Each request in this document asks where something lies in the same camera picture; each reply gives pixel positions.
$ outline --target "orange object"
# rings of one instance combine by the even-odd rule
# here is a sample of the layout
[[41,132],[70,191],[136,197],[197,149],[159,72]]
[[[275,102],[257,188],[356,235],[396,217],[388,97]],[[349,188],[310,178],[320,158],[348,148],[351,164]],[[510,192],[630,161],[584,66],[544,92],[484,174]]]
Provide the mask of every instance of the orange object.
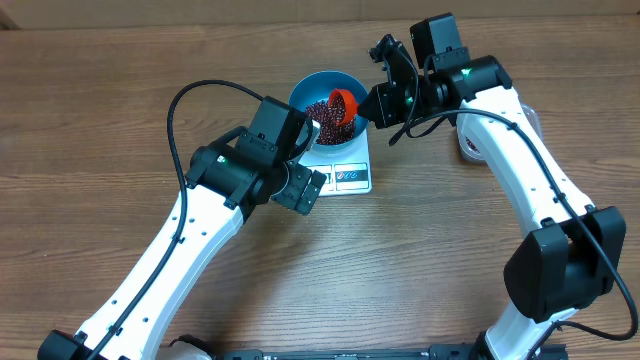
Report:
[[353,97],[353,94],[349,90],[344,89],[333,89],[331,94],[329,95],[329,107],[331,107],[331,103],[333,103],[339,97],[344,100],[344,119],[338,122],[338,126],[348,124],[352,121],[356,115],[358,114],[358,103],[356,103],[356,98]]

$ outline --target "wood grain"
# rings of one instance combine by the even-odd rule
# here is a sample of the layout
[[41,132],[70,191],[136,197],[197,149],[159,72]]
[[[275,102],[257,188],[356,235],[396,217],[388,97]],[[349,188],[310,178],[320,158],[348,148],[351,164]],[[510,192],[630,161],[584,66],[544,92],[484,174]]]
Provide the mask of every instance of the wood grain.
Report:
[[[411,21],[0,33],[0,358],[33,359],[53,328],[74,332],[124,279],[178,193],[166,144],[174,94],[224,78],[286,100],[307,74],[384,81],[366,50]],[[544,140],[628,234],[620,271],[640,299],[640,19],[459,21],[474,56],[493,54]],[[176,114],[182,161],[247,124],[258,104],[202,88]],[[507,301],[502,268],[520,243],[513,211],[484,166],[462,162],[451,128],[386,144],[369,133],[374,190],[321,199],[308,217],[258,208],[176,315],[221,348],[422,347],[473,341]],[[617,292],[578,320],[622,332]],[[568,330],[575,359],[635,359],[640,342]]]
[[22,29],[423,19],[633,15],[640,0],[0,0]]

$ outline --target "bowl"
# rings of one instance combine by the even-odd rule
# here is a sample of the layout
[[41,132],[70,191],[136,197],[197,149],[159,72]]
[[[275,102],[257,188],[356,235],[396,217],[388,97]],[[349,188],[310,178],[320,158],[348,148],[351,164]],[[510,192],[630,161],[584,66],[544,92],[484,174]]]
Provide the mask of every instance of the bowl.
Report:
[[[320,71],[302,79],[293,88],[289,96],[289,105],[304,112],[307,106],[318,101],[324,100],[328,102],[329,94],[333,89],[349,90],[357,103],[362,102],[367,97],[367,89],[353,76],[341,71]],[[364,130],[369,125],[367,119],[358,115],[356,115],[355,122],[356,131],[353,139],[338,145],[314,144],[311,151],[332,154],[348,148],[359,136],[363,135]]]

